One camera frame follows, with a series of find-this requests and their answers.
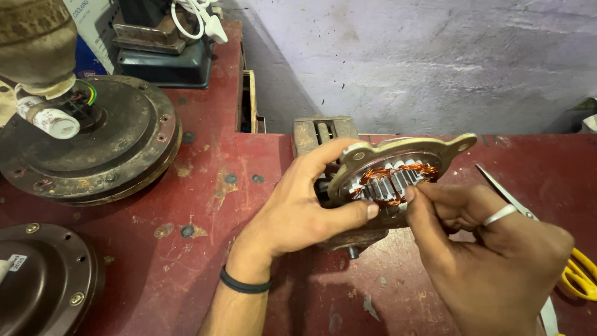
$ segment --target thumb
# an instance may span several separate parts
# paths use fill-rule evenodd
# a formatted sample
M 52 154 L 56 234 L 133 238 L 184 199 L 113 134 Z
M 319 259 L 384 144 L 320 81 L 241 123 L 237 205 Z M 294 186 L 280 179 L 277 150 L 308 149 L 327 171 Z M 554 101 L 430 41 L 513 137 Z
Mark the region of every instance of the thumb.
M 358 228 L 377 217 L 379 206 L 370 201 L 354 201 L 335 209 L 325 209 L 324 213 L 330 228 L 339 233 Z
M 407 222 L 418 249 L 423 255 L 443 255 L 450 248 L 448 236 L 442 229 L 431 201 L 416 187 L 406 190 Z

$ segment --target wall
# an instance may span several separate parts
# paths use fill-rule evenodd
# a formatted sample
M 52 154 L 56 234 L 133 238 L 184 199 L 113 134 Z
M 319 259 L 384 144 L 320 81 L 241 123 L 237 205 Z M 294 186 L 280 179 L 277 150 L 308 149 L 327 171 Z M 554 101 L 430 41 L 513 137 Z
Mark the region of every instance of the wall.
M 220 0 L 243 21 L 268 132 L 540 133 L 597 94 L 595 0 Z

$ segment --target scissors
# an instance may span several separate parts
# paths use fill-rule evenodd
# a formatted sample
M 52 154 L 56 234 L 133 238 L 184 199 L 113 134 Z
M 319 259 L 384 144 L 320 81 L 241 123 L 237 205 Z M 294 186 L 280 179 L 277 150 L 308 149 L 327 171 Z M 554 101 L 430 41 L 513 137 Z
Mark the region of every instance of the scissors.
M 485 176 L 485 178 L 500 192 L 500 194 L 502 194 L 503 197 L 506 198 L 506 200 L 508 200 L 510 204 L 514 205 L 514 207 L 518 209 L 521 214 L 534 219 L 535 221 L 539 220 L 529 209 L 520 204 L 519 201 L 517 201 L 502 185 L 500 185 L 488 172 L 486 172 L 485 169 L 481 168 L 481 166 L 478 164 L 476 164 L 476 166 Z M 591 275 L 597 279 L 597 267 L 589 258 L 587 258 L 576 248 L 573 249 L 572 256 L 580 261 L 580 263 L 587 270 L 589 270 Z M 564 286 L 575 296 L 587 300 L 597 301 L 597 286 L 571 259 L 568 260 L 568 265 L 561 275 L 561 280 Z M 570 280 L 575 282 L 578 287 L 582 288 L 585 293 L 578 291 L 570 283 Z M 547 297 L 547 301 L 541 309 L 541 319 L 543 320 L 543 326 L 545 327 L 547 336 L 564 336 L 558 332 L 558 321 L 556 319 L 556 313 L 553 309 L 553 303 L 550 297 Z

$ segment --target dark blue machine base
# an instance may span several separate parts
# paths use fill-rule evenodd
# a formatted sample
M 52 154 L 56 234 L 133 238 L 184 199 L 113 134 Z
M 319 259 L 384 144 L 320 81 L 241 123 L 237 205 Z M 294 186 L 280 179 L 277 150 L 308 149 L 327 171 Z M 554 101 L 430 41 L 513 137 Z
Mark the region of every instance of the dark blue machine base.
M 207 88 L 210 84 L 214 46 L 207 36 L 187 45 L 182 54 L 168 55 L 121 49 L 118 64 L 122 74 L 146 80 L 159 87 Z

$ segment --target workbench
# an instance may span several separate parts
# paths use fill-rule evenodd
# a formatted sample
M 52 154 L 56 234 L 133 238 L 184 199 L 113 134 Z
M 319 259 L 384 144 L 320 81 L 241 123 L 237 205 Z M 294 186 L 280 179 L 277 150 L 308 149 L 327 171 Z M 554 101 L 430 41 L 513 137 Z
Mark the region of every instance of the workbench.
M 237 133 L 241 23 L 224 21 L 206 90 L 164 90 L 187 133 L 170 168 L 113 203 L 67 207 L 0 179 L 0 225 L 64 225 L 104 256 L 106 286 L 86 336 L 195 335 L 230 247 L 293 160 L 291 136 Z M 380 142 L 391 136 L 363 136 Z M 440 136 L 449 140 L 452 136 Z M 479 136 L 442 184 L 487 184 L 480 163 L 541 220 L 568 230 L 597 261 L 597 135 Z M 465 234 L 456 239 L 468 239 Z M 597 334 L 597 304 L 552 293 L 559 329 Z M 410 229 L 392 230 L 356 260 L 307 248 L 280 257 L 264 335 L 459 335 L 423 268 Z

